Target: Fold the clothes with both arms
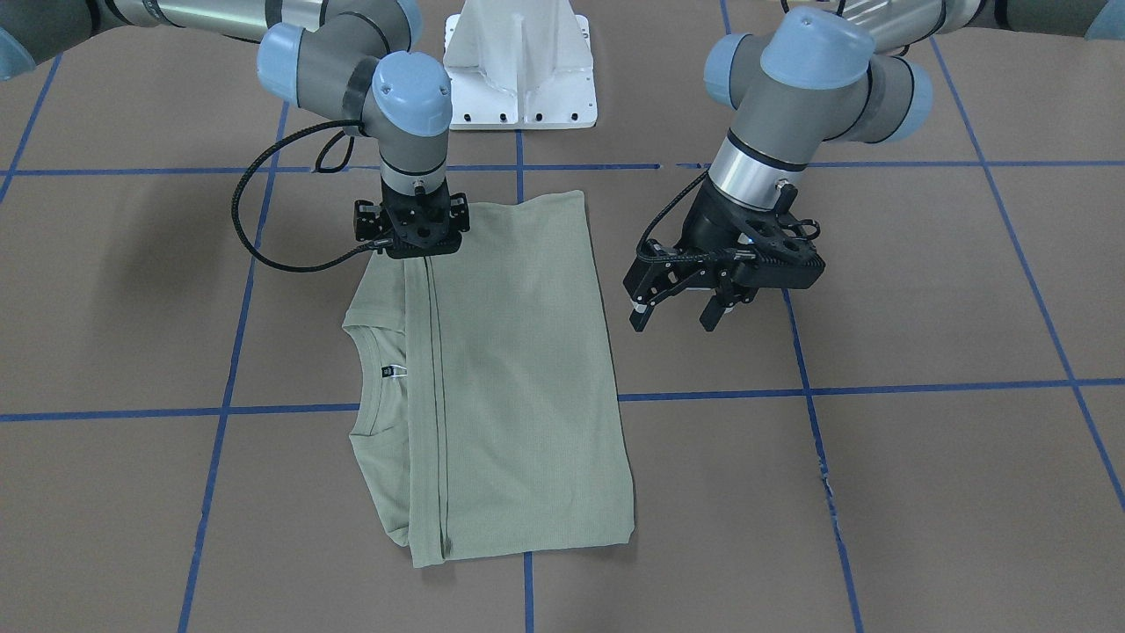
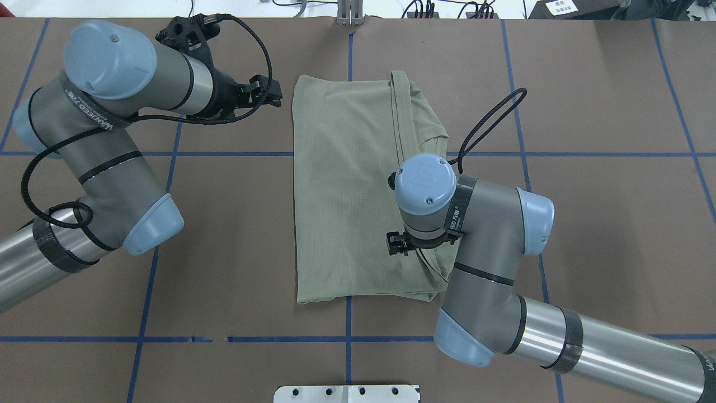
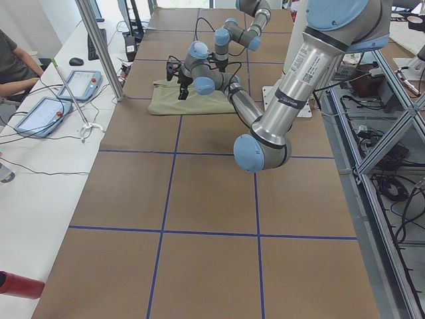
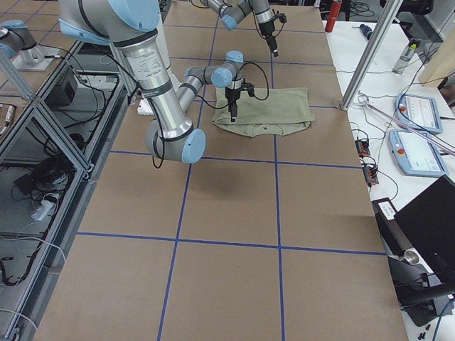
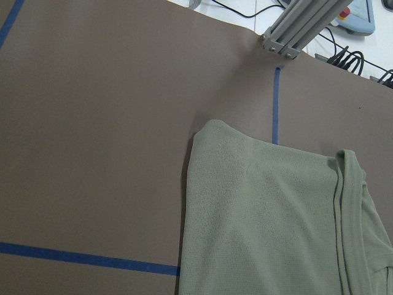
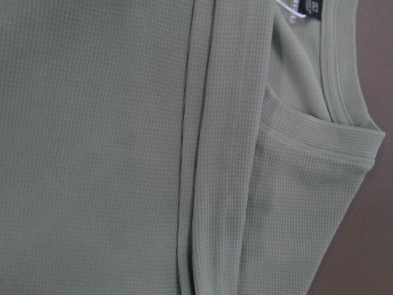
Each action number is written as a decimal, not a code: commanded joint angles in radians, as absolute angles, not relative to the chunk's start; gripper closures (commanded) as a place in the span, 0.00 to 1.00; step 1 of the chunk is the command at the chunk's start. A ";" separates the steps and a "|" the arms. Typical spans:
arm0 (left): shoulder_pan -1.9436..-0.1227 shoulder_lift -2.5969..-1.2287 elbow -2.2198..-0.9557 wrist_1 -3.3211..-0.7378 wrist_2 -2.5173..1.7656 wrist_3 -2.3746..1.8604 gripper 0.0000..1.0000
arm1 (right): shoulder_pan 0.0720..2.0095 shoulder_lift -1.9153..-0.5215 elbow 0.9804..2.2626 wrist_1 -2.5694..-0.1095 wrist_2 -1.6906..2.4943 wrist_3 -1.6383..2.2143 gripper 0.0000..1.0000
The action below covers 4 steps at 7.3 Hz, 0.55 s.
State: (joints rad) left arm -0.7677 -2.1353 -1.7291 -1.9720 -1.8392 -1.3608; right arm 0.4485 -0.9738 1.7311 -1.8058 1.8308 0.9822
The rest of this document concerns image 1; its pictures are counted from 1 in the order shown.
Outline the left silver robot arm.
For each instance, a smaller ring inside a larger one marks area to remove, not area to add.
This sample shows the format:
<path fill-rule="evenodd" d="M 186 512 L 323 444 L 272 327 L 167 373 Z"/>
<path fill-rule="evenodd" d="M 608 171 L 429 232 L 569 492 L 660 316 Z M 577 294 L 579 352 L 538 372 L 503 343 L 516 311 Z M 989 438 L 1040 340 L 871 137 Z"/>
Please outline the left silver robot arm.
<path fill-rule="evenodd" d="M 806 289 L 824 272 L 817 221 L 796 219 L 798 183 L 824 142 L 908 137 L 933 107 L 932 78 L 904 51 L 964 27 L 1122 39 L 1120 1 L 839 1 L 784 4 L 767 36 L 732 33 L 708 53 L 708 94 L 731 107 L 716 160 L 680 239 L 644 232 L 623 284 L 644 331 L 659 302 L 710 291 L 700 324 L 713 331 L 762 288 Z"/>

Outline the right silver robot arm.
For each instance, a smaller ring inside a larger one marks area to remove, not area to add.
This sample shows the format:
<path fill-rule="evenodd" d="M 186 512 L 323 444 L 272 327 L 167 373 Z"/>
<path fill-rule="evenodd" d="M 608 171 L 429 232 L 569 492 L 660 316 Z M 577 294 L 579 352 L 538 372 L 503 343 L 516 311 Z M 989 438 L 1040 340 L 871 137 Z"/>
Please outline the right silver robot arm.
<path fill-rule="evenodd" d="M 381 201 L 354 205 L 357 253 L 450 255 L 468 202 L 447 188 L 453 83 L 415 51 L 414 1 L 4 1 L 3 80 L 124 25 L 166 25 L 256 44 L 266 91 L 322 117 L 338 139 L 377 141 Z"/>

